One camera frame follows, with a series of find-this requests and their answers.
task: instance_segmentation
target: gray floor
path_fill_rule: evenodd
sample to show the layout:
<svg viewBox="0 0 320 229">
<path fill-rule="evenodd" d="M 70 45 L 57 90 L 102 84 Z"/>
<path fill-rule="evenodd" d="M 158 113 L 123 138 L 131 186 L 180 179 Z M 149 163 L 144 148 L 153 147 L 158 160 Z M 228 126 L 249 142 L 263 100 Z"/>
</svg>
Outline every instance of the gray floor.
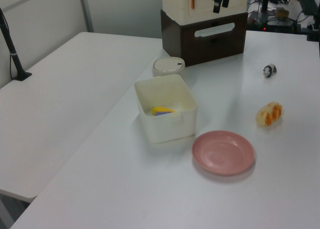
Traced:
<svg viewBox="0 0 320 229">
<path fill-rule="evenodd" d="M 28 206 L 28 202 L 0 194 L 0 229 L 12 227 Z"/>
</svg>

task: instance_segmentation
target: electronic equipment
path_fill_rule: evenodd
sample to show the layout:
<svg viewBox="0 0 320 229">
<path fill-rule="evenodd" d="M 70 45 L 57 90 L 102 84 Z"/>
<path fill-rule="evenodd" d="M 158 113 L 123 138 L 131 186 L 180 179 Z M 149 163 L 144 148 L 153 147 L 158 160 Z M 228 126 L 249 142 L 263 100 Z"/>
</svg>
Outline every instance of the electronic equipment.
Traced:
<svg viewBox="0 0 320 229">
<path fill-rule="evenodd" d="M 318 11 L 318 5 L 315 0 L 299 0 L 299 2 L 305 15 L 314 16 Z"/>
<path fill-rule="evenodd" d="M 294 22 L 288 18 L 270 19 L 266 24 L 266 31 L 271 33 L 292 34 L 294 31 Z"/>
<path fill-rule="evenodd" d="M 262 0 L 261 11 L 251 12 L 249 19 L 247 21 L 248 30 L 258 31 L 259 28 L 264 28 L 269 17 L 268 13 L 268 1 Z"/>
<path fill-rule="evenodd" d="M 314 24 L 312 25 L 312 32 L 306 35 L 306 40 L 311 42 L 319 42 L 320 44 L 320 3 L 319 6 L 313 16 Z"/>
</svg>

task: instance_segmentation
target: small round container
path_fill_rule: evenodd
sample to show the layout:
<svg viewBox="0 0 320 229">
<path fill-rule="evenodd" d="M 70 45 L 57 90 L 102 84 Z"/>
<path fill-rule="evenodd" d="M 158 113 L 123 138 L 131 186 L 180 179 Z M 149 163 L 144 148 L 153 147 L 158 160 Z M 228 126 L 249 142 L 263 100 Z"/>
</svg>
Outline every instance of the small round container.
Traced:
<svg viewBox="0 0 320 229">
<path fill-rule="evenodd" d="M 163 57 L 157 59 L 152 68 L 154 77 L 178 74 L 182 76 L 182 71 L 186 67 L 185 61 L 179 57 Z"/>
</svg>

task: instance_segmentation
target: orange bread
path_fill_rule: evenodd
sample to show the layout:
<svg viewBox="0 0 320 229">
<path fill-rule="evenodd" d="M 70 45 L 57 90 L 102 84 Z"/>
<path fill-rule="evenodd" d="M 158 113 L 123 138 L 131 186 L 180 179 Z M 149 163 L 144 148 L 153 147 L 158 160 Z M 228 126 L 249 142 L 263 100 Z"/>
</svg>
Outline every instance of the orange bread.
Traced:
<svg viewBox="0 0 320 229">
<path fill-rule="evenodd" d="M 281 117 L 282 105 L 278 102 L 270 102 L 262 107 L 256 114 L 255 121 L 260 126 L 269 126 Z"/>
</svg>

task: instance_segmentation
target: toy food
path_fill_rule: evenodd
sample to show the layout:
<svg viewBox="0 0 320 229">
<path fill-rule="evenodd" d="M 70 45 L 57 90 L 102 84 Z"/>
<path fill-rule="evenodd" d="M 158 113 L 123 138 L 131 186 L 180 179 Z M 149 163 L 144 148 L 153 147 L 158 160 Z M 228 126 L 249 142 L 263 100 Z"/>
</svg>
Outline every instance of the toy food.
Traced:
<svg viewBox="0 0 320 229">
<path fill-rule="evenodd" d="M 160 115 L 164 115 L 164 114 L 168 114 L 168 113 L 171 113 L 172 111 L 157 111 L 155 113 L 156 116 L 160 116 Z"/>
<path fill-rule="evenodd" d="M 281 117 L 282 105 L 278 102 L 270 102 L 262 107 L 256 114 L 255 121 L 260 126 L 269 126 Z"/>
<path fill-rule="evenodd" d="M 172 109 L 169 109 L 169 108 L 166 108 L 166 107 L 163 107 L 163 106 L 155 106 L 155 107 L 152 107 L 152 113 L 154 115 L 157 116 L 157 113 L 158 115 L 160 115 L 160 113 L 174 113 L 175 110 L 172 110 Z"/>
</svg>

